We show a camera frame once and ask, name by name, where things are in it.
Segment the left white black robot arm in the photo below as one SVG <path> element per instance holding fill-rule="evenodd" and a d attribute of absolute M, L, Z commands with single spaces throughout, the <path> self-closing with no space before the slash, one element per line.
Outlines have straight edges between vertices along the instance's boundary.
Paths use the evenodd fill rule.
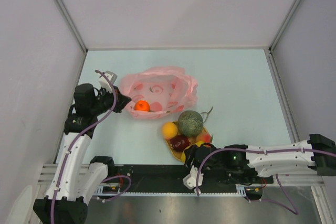
<path fill-rule="evenodd" d="M 42 223 L 84 223 L 89 201 L 101 183 L 112 180 L 131 186 L 130 177 L 119 175 L 113 158 L 95 156 L 84 176 L 82 161 L 95 128 L 111 112 L 120 113 L 131 101 L 116 86 L 95 88 L 89 83 L 75 87 L 74 103 L 64 124 L 63 148 L 45 196 L 36 199 L 33 211 Z"/>

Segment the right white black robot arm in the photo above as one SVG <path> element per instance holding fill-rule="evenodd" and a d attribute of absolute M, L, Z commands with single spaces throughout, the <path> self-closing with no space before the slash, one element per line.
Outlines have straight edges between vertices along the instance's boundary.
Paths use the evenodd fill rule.
<path fill-rule="evenodd" d="M 308 140 L 280 146 L 236 144 L 216 148 L 199 141 L 182 152 L 181 160 L 188 168 L 236 175 L 243 183 L 309 170 L 320 176 L 335 176 L 335 142 L 321 134 L 311 134 Z"/>

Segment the fake orange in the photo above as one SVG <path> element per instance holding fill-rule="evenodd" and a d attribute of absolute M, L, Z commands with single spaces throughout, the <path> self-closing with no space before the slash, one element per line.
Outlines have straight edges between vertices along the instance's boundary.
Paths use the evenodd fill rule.
<path fill-rule="evenodd" d="M 170 140 L 177 136 L 178 128 L 175 123 L 167 122 L 164 123 L 161 127 L 162 136 L 165 140 Z"/>

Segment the fake yellow fruit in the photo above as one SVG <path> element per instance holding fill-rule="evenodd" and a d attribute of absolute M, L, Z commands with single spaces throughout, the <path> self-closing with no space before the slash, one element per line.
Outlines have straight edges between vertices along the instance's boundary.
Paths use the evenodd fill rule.
<path fill-rule="evenodd" d="M 201 146 L 211 147 L 212 144 L 211 143 L 205 143 L 203 141 L 198 141 L 198 142 L 188 146 L 187 148 L 184 149 L 184 151 L 181 154 L 181 161 L 183 163 L 186 163 L 187 161 L 192 161 L 195 158 L 196 151 Z"/>

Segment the fake peach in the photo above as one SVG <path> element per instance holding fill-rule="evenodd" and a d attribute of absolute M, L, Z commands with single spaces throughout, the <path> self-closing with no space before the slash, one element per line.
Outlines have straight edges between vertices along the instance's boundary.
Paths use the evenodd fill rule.
<path fill-rule="evenodd" d="M 197 137 L 196 137 L 196 141 L 199 142 L 203 142 L 203 143 L 211 143 L 213 140 L 213 136 L 210 135 L 209 133 L 207 132 L 202 132 L 201 134 L 199 134 Z"/>

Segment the fake dark red apple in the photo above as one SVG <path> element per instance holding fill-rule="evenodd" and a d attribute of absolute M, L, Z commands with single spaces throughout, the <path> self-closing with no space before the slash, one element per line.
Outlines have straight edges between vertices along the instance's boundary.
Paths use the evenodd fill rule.
<path fill-rule="evenodd" d="M 190 146 L 190 142 L 186 136 L 177 135 L 170 139 L 170 146 L 174 151 L 183 152 L 188 146 Z"/>

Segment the pink plastic bag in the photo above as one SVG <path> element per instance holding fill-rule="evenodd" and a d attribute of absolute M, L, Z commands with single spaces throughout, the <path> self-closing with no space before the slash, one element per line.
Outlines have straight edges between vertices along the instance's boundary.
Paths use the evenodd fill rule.
<path fill-rule="evenodd" d="M 187 75 L 184 68 L 161 66 L 126 75 L 119 90 L 131 98 L 125 109 L 133 118 L 154 120 L 194 106 L 197 86 L 197 80 Z M 149 103 L 149 112 L 134 110 L 140 100 Z"/>

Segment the fake small tangerine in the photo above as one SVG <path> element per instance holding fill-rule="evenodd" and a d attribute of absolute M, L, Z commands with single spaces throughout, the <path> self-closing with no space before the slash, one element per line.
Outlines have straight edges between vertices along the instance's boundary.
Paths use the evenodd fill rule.
<path fill-rule="evenodd" d="M 135 104 L 134 110 L 149 112 L 150 111 L 150 105 L 146 101 L 140 100 Z"/>

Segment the fake green melon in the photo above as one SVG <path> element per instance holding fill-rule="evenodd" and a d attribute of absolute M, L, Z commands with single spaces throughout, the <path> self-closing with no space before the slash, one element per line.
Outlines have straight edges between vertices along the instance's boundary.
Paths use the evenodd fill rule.
<path fill-rule="evenodd" d="M 204 127 L 213 107 L 208 112 L 198 113 L 197 111 L 187 110 L 180 114 L 177 121 L 178 131 L 186 137 L 198 136 Z"/>

